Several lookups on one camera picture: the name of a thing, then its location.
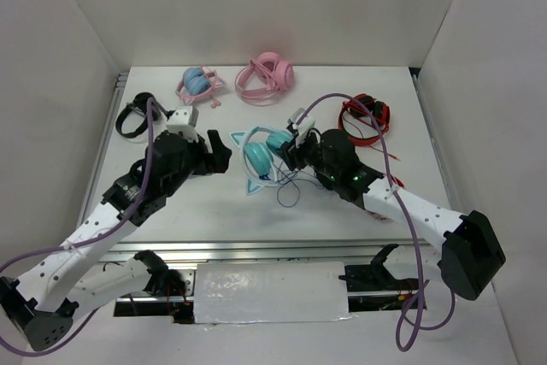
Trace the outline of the teal cat ear headphones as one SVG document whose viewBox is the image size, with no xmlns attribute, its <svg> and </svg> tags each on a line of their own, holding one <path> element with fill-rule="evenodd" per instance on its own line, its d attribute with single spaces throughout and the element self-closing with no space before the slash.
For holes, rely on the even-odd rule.
<svg viewBox="0 0 547 365">
<path fill-rule="evenodd" d="M 265 187 L 281 185 L 280 171 L 274 157 L 281 159 L 282 145 L 292 141 L 293 136 L 289 132 L 256 126 L 248 132 L 231 132 L 230 139 L 238 149 L 239 161 L 247 176 L 247 196 Z"/>
</svg>

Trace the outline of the red white headphones under arm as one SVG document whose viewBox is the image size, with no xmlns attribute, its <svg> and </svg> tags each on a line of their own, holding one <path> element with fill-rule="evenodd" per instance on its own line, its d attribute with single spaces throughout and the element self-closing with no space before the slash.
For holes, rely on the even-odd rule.
<svg viewBox="0 0 547 365">
<path fill-rule="evenodd" d="M 397 223 L 403 223 L 403 212 L 395 197 L 397 191 L 398 186 L 391 185 L 386 176 L 376 179 L 363 195 L 365 209 Z"/>
</svg>

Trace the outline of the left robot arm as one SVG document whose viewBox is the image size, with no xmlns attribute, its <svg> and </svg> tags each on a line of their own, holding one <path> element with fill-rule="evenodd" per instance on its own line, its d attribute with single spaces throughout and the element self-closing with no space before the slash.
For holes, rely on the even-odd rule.
<svg viewBox="0 0 547 365">
<path fill-rule="evenodd" d="M 216 130 L 185 138 L 162 132 L 150 137 L 144 157 L 103 194 L 87 219 L 59 246 L 36 251 L 41 261 L 17 278 L 1 278 L 1 307 L 31 347 L 29 356 L 59 350 L 81 317 L 126 294 L 183 291 L 181 276 L 153 251 L 88 277 L 116 244 L 162 209 L 191 176 L 223 174 L 232 152 Z"/>
</svg>

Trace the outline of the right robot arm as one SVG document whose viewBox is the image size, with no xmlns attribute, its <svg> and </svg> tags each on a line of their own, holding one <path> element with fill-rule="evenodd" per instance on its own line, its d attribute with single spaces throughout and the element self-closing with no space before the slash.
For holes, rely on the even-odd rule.
<svg viewBox="0 0 547 365">
<path fill-rule="evenodd" d="M 355 146 L 337 129 L 301 144 L 294 138 L 274 150 L 290 170 L 310 167 L 330 191 L 360 209 L 399 224 L 413 223 L 440 253 L 440 279 L 459 297 L 476 300 L 506 262 L 491 222 L 477 210 L 468 215 L 436 204 L 388 182 L 387 174 L 359 159 Z"/>
</svg>

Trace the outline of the pink over-ear headphones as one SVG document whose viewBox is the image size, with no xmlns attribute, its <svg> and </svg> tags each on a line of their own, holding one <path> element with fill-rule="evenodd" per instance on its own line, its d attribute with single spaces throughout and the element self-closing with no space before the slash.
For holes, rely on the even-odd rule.
<svg viewBox="0 0 547 365">
<path fill-rule="evenodd" d="M 234 80 L 240 99 L 257 106 L 275 103 L 294 84 L 292 63 L 274 52 L 264 52 L 250 59 Z"/>
</svg>

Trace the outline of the pink blue cat headphones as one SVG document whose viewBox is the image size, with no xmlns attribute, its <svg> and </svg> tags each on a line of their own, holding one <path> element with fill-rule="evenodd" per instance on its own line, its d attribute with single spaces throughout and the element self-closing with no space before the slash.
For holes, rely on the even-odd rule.
<svg viewBox="0 0 547 365">
<path fill-rule="evenodd" d="M 226 86 L 219 74 L 206 66 L 187 68 L 175 88 L 175 94 L 184 103 L 191 106 L 211 98 Z"/>
</svg>

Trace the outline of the black headphones far left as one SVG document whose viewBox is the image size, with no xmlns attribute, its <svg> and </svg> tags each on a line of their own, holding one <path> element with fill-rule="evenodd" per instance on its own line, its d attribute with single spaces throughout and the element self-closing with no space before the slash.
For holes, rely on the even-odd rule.
<svg viewBox="0 0 547 365">
<path fill-rule="evenodd" d="M 152 93 L 141 92 L 118 114 L 115 130 L 121 137 L 135 139 L 147 131 L 147 103 L 154 98 Z"/>
</svg>

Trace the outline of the red black headphones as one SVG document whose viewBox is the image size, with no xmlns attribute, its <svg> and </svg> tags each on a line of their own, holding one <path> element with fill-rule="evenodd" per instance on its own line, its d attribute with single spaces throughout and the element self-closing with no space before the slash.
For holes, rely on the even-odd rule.
<svg viewBox="0 0 547 365">
<path fill-rule="evenodd" d="M 342 104 L 338 114 L 338 129 L 349 137 L 350 142 L 355 147 L 368 147 L 381 152 L 381 149 L 376 148 L 374 145 L 380 141 L 380 137 L 384 137 L 390 130 L 391 109 L 386 103 L 365 93 L 355 96 L 355 99 L 373 115 L 373 119 L 379 126 L 380 133 L 366 137 L 362 129 L 347 118 L 347 116 L 350 116 L 361 125 L 374 129 L 373 122 L 368 116 L 367 111 L 353 101 Z"/>
</svg>

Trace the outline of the pink earbuds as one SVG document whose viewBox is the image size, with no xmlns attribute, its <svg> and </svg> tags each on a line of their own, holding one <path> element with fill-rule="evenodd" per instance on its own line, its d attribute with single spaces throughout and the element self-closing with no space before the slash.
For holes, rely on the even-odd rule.
<svg viewBox="0 0 547 365">
<path fill-rule="evenodd" d="M 215 108 L 220 107 L 220 106 L 221 106 L 221 102 L 218 99 L 212 97 L 210 107 L 212 109 L 215 109 Z"/>
</svg>

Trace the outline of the white foam cover panel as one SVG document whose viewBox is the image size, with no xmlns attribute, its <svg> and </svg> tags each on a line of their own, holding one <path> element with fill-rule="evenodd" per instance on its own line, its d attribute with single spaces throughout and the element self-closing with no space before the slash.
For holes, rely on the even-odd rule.
<svg viewBox="0 0 547 365">
<path fill-rule="evenodd" d="M 200 264 L 199 324 L 341 321 L 350 317 L 341 262 Z"/>
</svg>

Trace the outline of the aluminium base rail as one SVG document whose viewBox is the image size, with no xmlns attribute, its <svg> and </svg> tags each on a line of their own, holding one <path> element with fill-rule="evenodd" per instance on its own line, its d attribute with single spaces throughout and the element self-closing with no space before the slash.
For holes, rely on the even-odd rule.
<svg viewBox="0 0 547 365">
<path fill-rule="evenodd" d="M 258 260 L 307 261 L 313 259 L 367 258 L 388 244 L 412 247 L 409 239 L 363 241 L 291 241 L 291 242 L 221 242 L 221 243 L 125 243 L 99 253 L 101 262 L 124 262 L 144 250 L 155 252 L 168 262 L 229 262 Z"/>
</svg>

